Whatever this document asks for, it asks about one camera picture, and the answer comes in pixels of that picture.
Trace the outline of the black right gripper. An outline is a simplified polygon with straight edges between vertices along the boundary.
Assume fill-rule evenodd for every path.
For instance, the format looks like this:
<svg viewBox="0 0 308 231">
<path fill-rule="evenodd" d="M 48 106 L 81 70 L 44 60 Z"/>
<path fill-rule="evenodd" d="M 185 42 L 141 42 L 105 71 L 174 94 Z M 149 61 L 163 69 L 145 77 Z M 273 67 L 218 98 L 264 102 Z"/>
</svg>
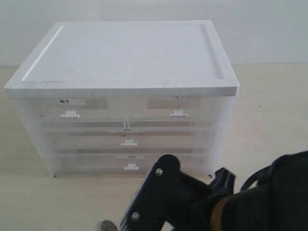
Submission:
<svg viewBox="0 0 308 231">
<path fill-rule="evenodd" d="M 122 231 L 305 231 L 308 153 L 286 154 L 251 175 L 234 192 L 226 168 L 205 184 L 166 154 L 153 165 L 120 222 Z"/>
</svg>

